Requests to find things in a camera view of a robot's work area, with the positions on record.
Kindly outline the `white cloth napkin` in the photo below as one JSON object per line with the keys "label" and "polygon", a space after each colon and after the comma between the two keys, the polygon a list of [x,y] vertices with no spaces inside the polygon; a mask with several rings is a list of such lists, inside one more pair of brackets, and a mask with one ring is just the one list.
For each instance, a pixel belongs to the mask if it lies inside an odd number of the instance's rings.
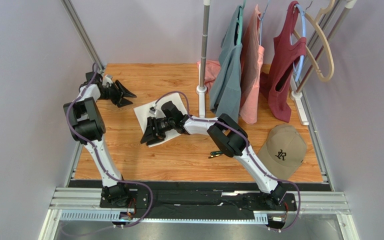
{"label": "white cloth napkin", "polygon": [[[156,104],[157,106],[157,113],[156,116],[153,116],[149,113],[150,107]],[[173,129],[170,131],[167,131],[165,140],[156,143],[153,145],[145,145],[152,148],[156,147],[158,145],[161,145],[171,139],[174,139],[180,135],[187,135],[188,132],[185,129],[185,123],[186,120],[188,120],[188,115],[187,115],[187,109],[185,105],[182,102],[182,99],[180,97],[180,94],[178,92],[176,93],[171,93],[168,95],[165,95],[164,97],[160,98],[159,100],[155,100],[153,102],[138,106],[134,108],[134,113],[136,115],[136,118],[139,122],[140,128],[143,132],[145,132],[146,124],[147,124],[147,118],[148,117],[155,117],[155,118],[165,118],[165,117],[174,117],[174,120],[177,122],[179,125],[178,129]]]}

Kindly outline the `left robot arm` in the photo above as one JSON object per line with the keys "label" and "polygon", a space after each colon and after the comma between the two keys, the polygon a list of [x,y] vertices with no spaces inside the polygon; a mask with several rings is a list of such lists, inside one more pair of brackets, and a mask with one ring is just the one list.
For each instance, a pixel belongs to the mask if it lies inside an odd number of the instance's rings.
{"label": "left robot arm", "polygon": [[125,208],[132,202],[123,176],[115,166],[105,140],[106,126],[98,109],[98,100],[111,101],[118,108],[132,104],[136,95],[110,75],[96,71],[85,74],[77,98],[63,105],[73,139],[81,143],[92,156],[102,180],[101,197],[108,204]]}

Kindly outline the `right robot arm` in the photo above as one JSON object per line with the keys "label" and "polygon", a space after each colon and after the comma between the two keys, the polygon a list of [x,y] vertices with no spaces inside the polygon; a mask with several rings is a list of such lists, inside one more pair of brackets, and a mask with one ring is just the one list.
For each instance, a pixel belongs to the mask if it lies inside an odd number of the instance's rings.
{"label": "right robot arm", "polygon": [[247,133],[229,115],[196,117],[182,113],[172,101],[164,103],[161,111],[163,117],[147,117],[141,144],[150,146],[161,143],[172,130],[180,135],[208,135],[223,155],[241,163],[259,190],[267,194],[275,205],[283,204],[287,191],[281,180],[263,164],[253,150]]}

